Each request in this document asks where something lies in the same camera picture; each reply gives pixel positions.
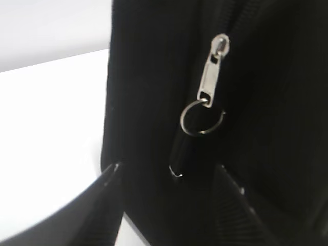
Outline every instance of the metal zipper slider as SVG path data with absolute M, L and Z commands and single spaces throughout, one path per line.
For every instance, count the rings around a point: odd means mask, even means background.
M 197 100 L 203 98 L 208 100 L 203 104 L 207 108 L 210 108 L 213 104 L 221 61 L 229 52 L 229 48 L 230 40 L 227 35 L 220 34 L 213 38 L 211 51 L 207 58 L 197 93 Z
M 201 77 L 197 93 L 197 100 L 186 106 L 180 116 L 181 128 L 186 134 L 190 136 L 203 136 L 205 134 L 211 133 L 216 128 L 218 128 L 223 121 L 223 117 L 226 114 L 224 110 L 221 111 L 220 119 L 214 126 L 207 130 L 192 132 L 186 128 L 184 119 L 188 111 L 197 105 L 203 105 L 207 108 L 212 107 L 215 88 L 218 83 L 221 62 L 229 52 L 229 49 L 230 40 L 227 35 L 219 34 L 212 40 L 211 51 L 205 63 L 203 75 Z

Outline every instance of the white surface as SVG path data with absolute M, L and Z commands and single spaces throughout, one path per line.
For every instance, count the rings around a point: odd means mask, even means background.
M 0 72 L 106 49 L 111 0 L 0 0 Z
M 108 50 L 0 73 L 0 240 L 100 174 Z
M 141 235 L 131 219 L 124 214 L 115 246 L 150 246 L 150 244 Z

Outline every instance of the white wall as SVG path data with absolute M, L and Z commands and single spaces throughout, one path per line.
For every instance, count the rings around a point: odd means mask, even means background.
M 106 49 L 111 0 L 0 0 L 0 72 Z

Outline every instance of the black fabric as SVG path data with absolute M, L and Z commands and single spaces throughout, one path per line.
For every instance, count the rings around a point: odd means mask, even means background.
M 170 175 L 180 113 L 211 39 L 229 26 L 227 1 L 114 0 L 102 168 L 126 163 L 125 209 L 153 246 L 216 245 L 218 163 L 282 245 L 314 242 L 327 235 L 327 1 L 263 1 L 251 21 L 236 21 L 247 27 L 230 28 L 215 95 L 224 125 L 193 143 L 183 180 Z

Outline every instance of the zipper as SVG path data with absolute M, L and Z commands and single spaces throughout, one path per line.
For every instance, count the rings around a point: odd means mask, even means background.
M 229 38 L 232 41 L 232 50 L 242 43 L 250 28 L 250 22 L 257 14 L 261 2 L 262 0 L 224 1 L 219 18 L 215 22 L 214 29 L 220 33 L 226 33 L 227 35 L 220 34 L 212 40 L 210 55 L 204 66 L 197 93 L 197 100 L 202 100 L 203 106 L 210 108 L 213 105 L 215 89 L 218 84 L 219 72 L 221 69 L 221 61 L 230 49 Z M 224 110 L 221 112 L 220 120 L 223 119 L 223 113 Z M 200 114 L 201 112 L 199 110 L 193 112 L 192 118 L 190 119 L 192 128 L 196 128 L 197 125 L 199 125 Z M 180 119 L 181 128 L 177 130 L 169 158 L 169 170 L 174 178 L 181 178 L 193 162 L 194 155 L 197 152 L 196 143 L 199 141 L 196 140 L 199 138 L 193 137 L 192 134 L 186 134 L 182 116 L 183 115 L 181 115 Z

